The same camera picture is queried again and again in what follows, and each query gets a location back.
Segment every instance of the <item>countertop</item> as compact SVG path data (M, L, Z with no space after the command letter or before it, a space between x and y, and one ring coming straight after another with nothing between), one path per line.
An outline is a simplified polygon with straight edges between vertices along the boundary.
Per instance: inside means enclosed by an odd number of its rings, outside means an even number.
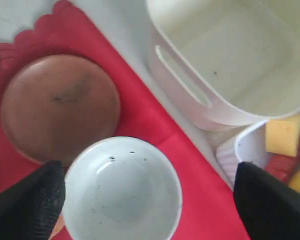
M51 12L56 0L0 0L0 42L33 27L42 14ZM192 140L219 175L229 184L214 156L215 148L238 130L211 133L192 125L159 88L147 68L149 19L145 0L73 0L134 69L147 87Z

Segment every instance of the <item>yellow sponge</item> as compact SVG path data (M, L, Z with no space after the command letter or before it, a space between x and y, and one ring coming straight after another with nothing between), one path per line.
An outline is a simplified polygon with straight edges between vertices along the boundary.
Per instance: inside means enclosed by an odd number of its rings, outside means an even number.
M284 119L271 119L265 126L266 151L296 157L300 138L300 113Z

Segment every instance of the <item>red object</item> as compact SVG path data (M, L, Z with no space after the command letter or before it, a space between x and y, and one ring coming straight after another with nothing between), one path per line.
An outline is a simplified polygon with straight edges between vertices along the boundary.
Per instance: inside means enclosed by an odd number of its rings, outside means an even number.
M296 157L275 154L269 160L265 171L278 180L288 183L293 173L300 164L300 142Z
M167 114L129 65L85 14L61 0L34 30L21 32L13 44L0 44L0 101L7 81L25 64L51 54L84 56L99 64L120 93L122 114L117 135L143 139L172 162L181 181L183 209L173 240L249 239L233 193ZM0 192L38 165L18 154L0 128ZM70 240L63 229L55 240Z

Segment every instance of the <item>brown plate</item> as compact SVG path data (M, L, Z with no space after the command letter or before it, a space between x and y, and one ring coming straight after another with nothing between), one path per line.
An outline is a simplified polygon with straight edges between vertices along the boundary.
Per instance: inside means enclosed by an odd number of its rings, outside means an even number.
M98 65L71 55L44 57L8 85L1 103L2 127L15 147L41 163L69 166L92 143L111 137L120 100Z

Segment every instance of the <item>small white dish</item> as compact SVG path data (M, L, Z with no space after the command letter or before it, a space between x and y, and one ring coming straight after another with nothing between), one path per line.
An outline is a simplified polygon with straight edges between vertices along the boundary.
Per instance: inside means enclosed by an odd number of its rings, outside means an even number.
M112 137L81 153L65 177L65 226L74 240L170 240L182 189L168 158L132 137Z

